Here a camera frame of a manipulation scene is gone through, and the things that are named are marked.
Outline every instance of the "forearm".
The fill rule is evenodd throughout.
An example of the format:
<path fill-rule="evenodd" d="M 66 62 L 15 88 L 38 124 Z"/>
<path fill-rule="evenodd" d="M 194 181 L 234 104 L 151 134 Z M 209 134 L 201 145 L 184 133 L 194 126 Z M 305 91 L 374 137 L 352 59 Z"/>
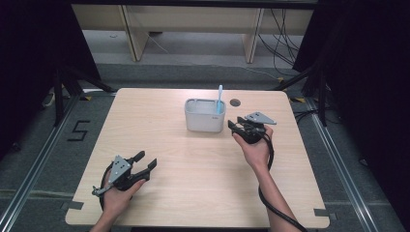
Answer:
<path fill-rule="evenodd" d="M 110 213 L 102 213 L 100 219 L 93 226 L 90 232 L 108 232 L 116 219 L 117 217 L 111 215 Z"/>
<path fill-rule="evenodd" d="M 280 193 L 278 186 L 276 185 L 274 179 L 272 178 L 267 167 L 253 168 L 256 178 L 259 182 L 259 186 L 262 190 L 265 199 L 276 209 L 289 216 L 290 218 L 296 219 L 289 208 L 286 200 Z M 268 218 L 271 225 L 272 232 L 276 231 L 299 231 L 294 225 L 290 224 L 282 217 L 279 217 L 269 209 Z"/>

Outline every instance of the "small white bin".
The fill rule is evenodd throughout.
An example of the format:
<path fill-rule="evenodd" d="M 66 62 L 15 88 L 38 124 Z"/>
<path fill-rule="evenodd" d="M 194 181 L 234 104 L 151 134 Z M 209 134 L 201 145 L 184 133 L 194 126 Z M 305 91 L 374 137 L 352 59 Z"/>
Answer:
<path fill-rule="evenodd" d="M 225 118 L 226 105 L 220 101 L 220 113 L 217 113 L 218 100 L 188 99 L 185 102 L 185 118 L 190 131 L 221 132 Z"/>

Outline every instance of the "human arm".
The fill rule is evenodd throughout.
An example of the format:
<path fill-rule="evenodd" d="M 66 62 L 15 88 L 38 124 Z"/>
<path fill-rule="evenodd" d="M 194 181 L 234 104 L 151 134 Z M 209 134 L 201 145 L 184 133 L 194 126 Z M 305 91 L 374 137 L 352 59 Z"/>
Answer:
<path fill-rule="evenodd" d="M 273 130 L 265 126 L 266 134 L 272 138 Z M 266 200 L 276 209 L 296 220 L 286 200 L 280 193 L 278 186 L 271 176 L 268 168 L 269 148 L 264 139 L 259 140 L 254 144 L 248 144 L 239 134 L 233 133 L 235 141 L 241 146 L 244 152 L 247 163 L 252 168 L 259 182 L 260 189 Z M 282 217 L 273 213 L 269 209 L 268 218 L 272 232 L 277 231 L 300 231 L 291 223 L 287 222 Z"/>
<path fill-rule="evenodd" d="M 105 178 L 105 184 L 109 177 L 109 172 Z M 132 196 L 142 187 L 145 180 L 140 180 L 133 184 L 131 188 L 120 191 L 116 187 L 106 191 L 103 196 L 103 211 L 90 232 L 109 231 L 115 220 L 128 208 Z"/>

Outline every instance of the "wooden table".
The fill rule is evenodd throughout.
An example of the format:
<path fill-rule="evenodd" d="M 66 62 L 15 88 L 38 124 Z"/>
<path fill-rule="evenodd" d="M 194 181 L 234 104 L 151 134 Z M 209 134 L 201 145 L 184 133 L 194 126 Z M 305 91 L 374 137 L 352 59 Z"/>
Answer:
<path fill-rule="evenodd" d="M 166 227 L 269 227 L 264 205 L 257 194 L 256 178 L 241 148 L 224 124 L 220 133 L 187 130 L 187 99 L 217 99 L 218 90 L 121 89 L 109 110 L 73 201 L 81 210 L 69 209 L 72 225 L 94 224 L 100 214 L 99 199 L 91 194 L 115 155 L 145 158 L 133 166 L 139 171 L 153 159 L 158 166 L 151 181 L 134 196 L 116 224 Z M 325 228 L 328 217 L 306 149 L 288 98 L 282 92 L 225 90 L 225 122 L 236 122 L 260 111 L 278 122 L 274 129 L 275 159 L 271 173 L 298 221 L 307 228 Z M 237 99 L 240 106 L 232 106 Z"/>

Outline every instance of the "wire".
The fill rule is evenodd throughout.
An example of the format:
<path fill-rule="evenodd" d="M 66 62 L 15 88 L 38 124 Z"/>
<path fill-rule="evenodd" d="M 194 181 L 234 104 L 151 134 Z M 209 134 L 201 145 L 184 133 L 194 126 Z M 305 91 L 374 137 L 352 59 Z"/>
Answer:
<path fill-rule="evenodd" d="M 271 170 L 272 163 L 274 161 L 274 146 L 272 145 L 272 139 L 267 133 L 259 133 L 259 136 L 265 140 L 266 144 L 268 145 L 269 148 L 269 160 L 268 160 L 268 169 Z M 303 225 L 301 225 L 297 220 L 293 219 L 292 217 L 289 217 L 288 215 L 284 214 L 283 212 L 279 211 L 277 208 L 275 208 L 269 201 L 265 198 L 265 196 L 262 193 L 262 189 L 258 187 L 258 193 L 259 193 L 259 198 L 262 201 L 262 203 L 274 214 L 277 216 L 281 217 L 282 219 L 286 220 L 287 222 L 291 223 L 293 226 L 298 228 L 300 231 L 307 232 L 307 230 L 304 228 Z"/>

